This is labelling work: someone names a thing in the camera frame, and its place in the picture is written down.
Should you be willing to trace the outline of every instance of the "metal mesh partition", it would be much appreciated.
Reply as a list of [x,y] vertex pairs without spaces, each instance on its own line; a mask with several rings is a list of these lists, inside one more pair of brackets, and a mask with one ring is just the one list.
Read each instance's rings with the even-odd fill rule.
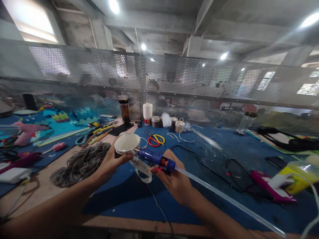
[[166,55],[139,55],[0,40],[1,83],[64,110],[90,106],[120,115],[130,99],[132,118],[143,103],[154,113],[236,126],[245,110],[255,126],[319,133],[317,69]]

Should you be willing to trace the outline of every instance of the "yellow scissors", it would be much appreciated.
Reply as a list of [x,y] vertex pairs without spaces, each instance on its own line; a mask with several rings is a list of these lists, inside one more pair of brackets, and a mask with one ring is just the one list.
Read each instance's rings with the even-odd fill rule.
[[165,139],[164,137],[158,135],[158,134],[151,134],[150,132],[148,132],[147,130],[145,130],[146,133],[149,134],[149,145],[152,146],[152,147],[159,147],[161,144],[164,144],[165,143]]

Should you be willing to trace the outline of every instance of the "person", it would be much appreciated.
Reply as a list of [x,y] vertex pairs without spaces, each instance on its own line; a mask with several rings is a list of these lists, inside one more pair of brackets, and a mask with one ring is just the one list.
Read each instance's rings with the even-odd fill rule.
[[[133,158],[132,154],[115,158],[114,142],[93,175],[1,225],[0,238],[55,238],[61,234],[63,228],[81,213],[90,195],[112,177],[117,167]],[[168,149],[164,156],[185,169],[171,150]],[[178,171],[169,176],[158,167],[152,167],[150,171],[164,183],[177,202],[188,207],[206,225],[214,238],[253,238],[248,230],[193,188],[187,176]]]

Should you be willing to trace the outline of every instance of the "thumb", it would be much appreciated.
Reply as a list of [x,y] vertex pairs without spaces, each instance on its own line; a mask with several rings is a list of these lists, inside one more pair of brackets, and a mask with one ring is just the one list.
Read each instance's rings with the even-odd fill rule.
[[134,157],[134,154],[125,154],[119,157],[117,160],[119,164],[125,164],[126,162],[130,161],[133,157]]
[[163,170],[154,166],[154,167],[150,168],[150,172],[155,174],[164,183],[164,185],[166,187],[169,186],[169,181],[168,181],[167,175],[165,172],[163,172]]

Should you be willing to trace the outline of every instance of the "black phone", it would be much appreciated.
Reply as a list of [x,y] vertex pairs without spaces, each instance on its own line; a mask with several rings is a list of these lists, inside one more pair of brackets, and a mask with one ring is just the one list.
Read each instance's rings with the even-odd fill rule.
[[266,160],[268,160],[270,163],[272,163],[279,169],[283,169],[288,164],[286,161],[282,160],[279,157],[267,157]]
[[26,104],[27,110],[34,110],[37,111],[37,103],[32,94],[22,94],[24,103]]
[[111,135],[119,136],[120,133],[127,131],[129,128],[132,128],[134,124],[132,123],[124,123],[117,128],[110,131]]

